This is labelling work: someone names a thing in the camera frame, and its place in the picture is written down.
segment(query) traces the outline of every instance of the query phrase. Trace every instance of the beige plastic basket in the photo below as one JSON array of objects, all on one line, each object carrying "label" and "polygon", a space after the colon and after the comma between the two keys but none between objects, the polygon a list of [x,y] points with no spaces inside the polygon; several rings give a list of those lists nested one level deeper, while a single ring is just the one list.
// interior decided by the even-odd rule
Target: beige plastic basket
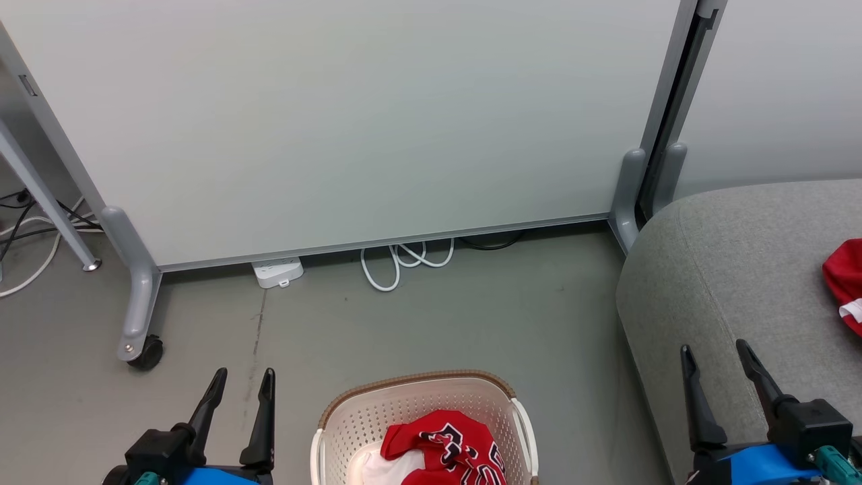
[{"label": "beige plastic basket", "polygon": [[357,452],[382,442],[390,425],[439,409],[488,426],[506,463],[508,485],[538,485],[539,457],[527,411],[505,381],[479,370],[408,375],[356,387],[321,416],[311,441],[312,485],[346,485]]}]

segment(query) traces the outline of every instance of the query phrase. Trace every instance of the white power strip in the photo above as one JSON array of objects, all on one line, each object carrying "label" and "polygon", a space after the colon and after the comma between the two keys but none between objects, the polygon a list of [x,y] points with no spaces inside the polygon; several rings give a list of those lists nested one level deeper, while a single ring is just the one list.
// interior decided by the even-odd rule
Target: white power strip
[{"label": "white power strip", "polygon": [[254,275],[258,277],[261,288],[275,286],[287,287],[290,280],[303,275],[303,264],[299,258],[281,258],[277,260],[253,262]]}]

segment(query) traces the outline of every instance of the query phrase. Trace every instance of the white fabric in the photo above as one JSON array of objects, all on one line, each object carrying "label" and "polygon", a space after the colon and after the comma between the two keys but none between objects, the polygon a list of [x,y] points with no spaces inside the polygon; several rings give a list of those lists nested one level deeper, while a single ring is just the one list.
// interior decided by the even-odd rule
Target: white fabric
[{"label": "white fabric", "polygon": [[838,308],[838,314],[841,315],[842,318],[847,315],[853,315],[856,323],[862,324],[862,298],[857,298],[846,305],[840,306]]},{"label": "white fabric", "polygon": [[419,450],[410,450],[395,460],[380,456],[380,450],[368,453],[362,466],[363,485],[401,485],[413,470],[425,468],[425,457]]}]

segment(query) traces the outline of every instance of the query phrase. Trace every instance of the perforated basket wall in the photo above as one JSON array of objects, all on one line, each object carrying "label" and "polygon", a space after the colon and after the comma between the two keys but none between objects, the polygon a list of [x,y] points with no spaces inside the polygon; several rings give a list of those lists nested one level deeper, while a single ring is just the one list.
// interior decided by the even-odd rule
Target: perforated basket wall
[{"label": "perforated basket wall", "polygon": [[528,485],[532,478],[527,430],[518,418],[505,382],[493,375],[409,376],[348,391],[333,401],[321,418],[319,468],[321,485],[345,485],[347,465],[367,444],[382,441],[390,425],[409,423],[438,409],[461,411],[488,426],[506,465],[509,485]]}]

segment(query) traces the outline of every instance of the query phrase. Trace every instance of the gray fabric upholstery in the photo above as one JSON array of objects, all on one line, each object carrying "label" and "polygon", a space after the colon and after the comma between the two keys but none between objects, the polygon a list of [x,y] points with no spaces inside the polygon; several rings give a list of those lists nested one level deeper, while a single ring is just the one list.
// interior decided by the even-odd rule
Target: gray fabric upholstery
[{"label": "gray fabric upholstery", "polygon": [[862,237],[862,180],[707,192],[668,205],[640,233],[617,308],[677,483],[691,467],[684,343],[730,443],[764,441],[766,433],[737,338],[782,390],[825,398],[862,434],[862,337],[839,319],[821,272],[854,237]]}]

